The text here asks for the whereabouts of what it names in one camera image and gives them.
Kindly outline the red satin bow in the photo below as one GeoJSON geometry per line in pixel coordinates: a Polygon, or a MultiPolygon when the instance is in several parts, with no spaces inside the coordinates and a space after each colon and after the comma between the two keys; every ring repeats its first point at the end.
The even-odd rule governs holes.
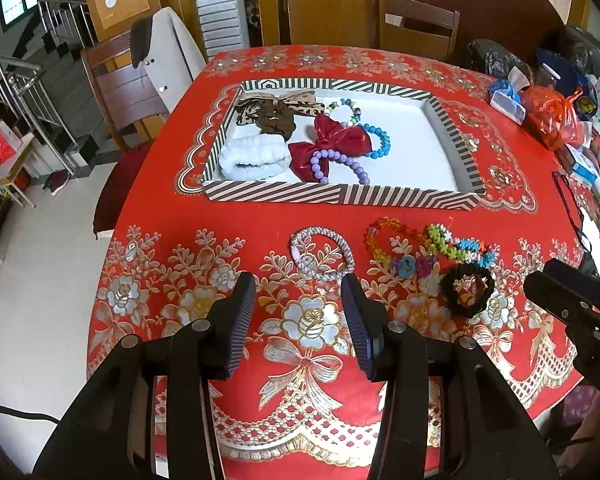
{"type": "Polygon", "coordinates": [[[303,182],[318,182],[312,170],[316,152],[333,151],[348,157],[360,157],[372,150],[372,141],[361,126],[343,127],[324,113],[314,119],[316,139],[288,144],[291,171],[303,182]]]}

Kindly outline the blue white small box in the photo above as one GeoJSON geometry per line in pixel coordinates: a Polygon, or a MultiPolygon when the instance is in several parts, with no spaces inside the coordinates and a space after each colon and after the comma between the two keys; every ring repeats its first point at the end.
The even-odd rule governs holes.
{"type": "Polygon", "coordinates": [[[592,186],[594,196],[600,200],[600,174],[592,162],[573,146],[566,144],[564,154],[567,159],[567,167],[572,174],[576,174],[583,181],[592,186]]]}

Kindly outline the red plastic bag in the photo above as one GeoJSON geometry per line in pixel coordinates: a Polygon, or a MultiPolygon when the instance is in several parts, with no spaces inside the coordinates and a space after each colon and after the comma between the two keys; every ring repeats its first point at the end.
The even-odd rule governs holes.
{"type": "Polygon", "coordinates": [[[573,105],[581,94],[580,87],[571,96],[542,86],[521,92],[521,104],[526,110],[524,124],[548,150],[556,152],[565,145],[583,145],[584,131],[573,105]]]}

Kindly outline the tissue pack in plastic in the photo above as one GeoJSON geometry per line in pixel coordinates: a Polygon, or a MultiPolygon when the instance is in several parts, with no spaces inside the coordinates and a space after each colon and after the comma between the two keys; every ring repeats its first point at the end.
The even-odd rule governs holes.
{"type": "Polygon", "coordinates": [[[514,66],[506,78],[490,84],[488,88],[490,107],[521,126],[526,118],[526,109],[521,103],[520,92],[530,86],[528,77],[514,66]]]}

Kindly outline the navy blue cap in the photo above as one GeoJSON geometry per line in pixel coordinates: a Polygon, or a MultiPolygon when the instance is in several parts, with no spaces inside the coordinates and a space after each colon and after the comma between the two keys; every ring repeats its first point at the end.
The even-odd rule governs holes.
{"type": "Polygon", "coordinates": [[[544,50],[536,50],[536,58],[540,65],[546,64],[559,76],[556,90],[568,98],[582,90],[580,96],[573,101],[573,107],[581,120],[589,122],[597,112],[597,96],[591,81],[573,62],[568,61],[559,54],[544,50]]]}

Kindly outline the black plastic bag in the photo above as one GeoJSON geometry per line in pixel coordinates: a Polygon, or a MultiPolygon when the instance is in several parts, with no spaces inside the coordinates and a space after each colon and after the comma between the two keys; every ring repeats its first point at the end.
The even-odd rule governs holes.
{"type": "Polygon", "coordinates": [[[533,80],[533,70],[528,63],[490,39],[472,40],[464,49],[460,66],[496,79],[507,78],[509,72],[517,67],[529,80],[533,80]]]}

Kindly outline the striped white tray box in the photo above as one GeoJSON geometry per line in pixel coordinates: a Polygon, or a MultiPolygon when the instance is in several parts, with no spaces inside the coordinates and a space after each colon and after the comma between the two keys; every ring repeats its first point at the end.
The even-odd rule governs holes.
{"type": "Polygon", "coordinates": [[[223,89],[214,105],[221,118],[207,119],[214,139],[201,174],[209,200],[471,210],[486,195],[460,132],[428,91],[349,79],[253,79],[223,89]],[[354,96],[370,106],[373,117],[385,113],[389,132],[397,137],[391,140],[388,160],[370,164],[370,175],[379,180],[356,184],[342,171],[329,184],[302,183],[290,172],[266,181],[223,177],[220,151],[235,136],[237,102],[257,90],[315,90],[320,98],[354,96]]]}

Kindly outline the white fluffy scrunchie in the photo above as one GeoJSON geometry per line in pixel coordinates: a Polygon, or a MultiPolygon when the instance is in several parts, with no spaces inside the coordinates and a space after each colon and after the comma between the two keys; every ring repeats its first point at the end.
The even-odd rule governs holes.
{"type": "Polygon", "coordinates": [[[279,134],[257,134],[230,139],[221,148],[222,175],[233,181],[259,181],[285,172],[291,162],[289,148],[279,134]]]}

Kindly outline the dark wooden chair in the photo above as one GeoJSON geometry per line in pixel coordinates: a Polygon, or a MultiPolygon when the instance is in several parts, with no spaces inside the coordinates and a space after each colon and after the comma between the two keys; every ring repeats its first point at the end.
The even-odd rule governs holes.
{"type": "Polygon", "coordinates": [[[378,49],[447,61],[455,50],[460,12],[414,0],[375,0],[378,49]]]}

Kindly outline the dark brown side chair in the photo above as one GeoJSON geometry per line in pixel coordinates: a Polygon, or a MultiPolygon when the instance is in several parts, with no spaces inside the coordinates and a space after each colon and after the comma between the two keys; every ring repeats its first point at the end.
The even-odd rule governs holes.
{"type": "Polygon", "coordinates": [[[84,72],[107,130],[121,153],[130,147],[122,130],[151,116],[166,119],[164,106],[143,66],[131,63],[108,70],[116,58],[131,53],[131,32],[122,32],[81,52],[84,72]]]}

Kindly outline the leopard print bow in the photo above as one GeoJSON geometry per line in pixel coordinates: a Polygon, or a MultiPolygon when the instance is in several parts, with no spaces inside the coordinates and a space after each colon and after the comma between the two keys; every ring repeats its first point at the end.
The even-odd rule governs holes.
{"type": "Polygon", "coordinates": [[[274,96],[272,93],[254,92],[244,94],[235,104],[238,126],[255,124],[263,105],[283,105],[295,115],[315,117],[324,113],[326,107],[317,101],[312,90],[291,91],[274,96]]]}

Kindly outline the brown scrunchie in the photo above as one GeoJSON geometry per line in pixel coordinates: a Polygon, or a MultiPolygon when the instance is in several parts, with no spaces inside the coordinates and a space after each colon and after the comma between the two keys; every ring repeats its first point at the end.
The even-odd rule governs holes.
{"type": "Polygon", "coordinates": [[[265,101],[260,105],[257,125],[262,133],[279,134],[289,141],[296,128],[294,111],[282,101],[265,101]]]}

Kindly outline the metal stair railing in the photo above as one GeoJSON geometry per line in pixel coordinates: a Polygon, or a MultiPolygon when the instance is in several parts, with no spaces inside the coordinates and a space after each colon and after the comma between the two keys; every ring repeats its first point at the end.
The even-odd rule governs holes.
{"type": "Polygon", "coordinates": [[[40,0],[10,29],[17,40],[0,54],[0,110],[42,144],[53,170],[88,176],[104,133],[81,53],[96,44],[82,0],[40,0]]]}

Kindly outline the white jacket on chair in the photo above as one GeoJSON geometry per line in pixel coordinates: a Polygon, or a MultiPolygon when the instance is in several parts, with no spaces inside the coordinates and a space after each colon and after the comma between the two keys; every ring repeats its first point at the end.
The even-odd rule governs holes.
{"type": "Polygon", "coordinates": [[[131,26],[130,52],[132,66],[143,67],[169,112],[207,65],[192,34],[170,6],[131,26]]]}

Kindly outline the white louvered door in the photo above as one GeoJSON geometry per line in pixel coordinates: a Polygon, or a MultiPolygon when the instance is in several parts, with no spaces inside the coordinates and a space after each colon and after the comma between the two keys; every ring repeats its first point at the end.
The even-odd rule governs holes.
{"type": "Polygon", "coordinates": [[[244,0],[195,0],[207,58],[249,48],[244,0]]]}

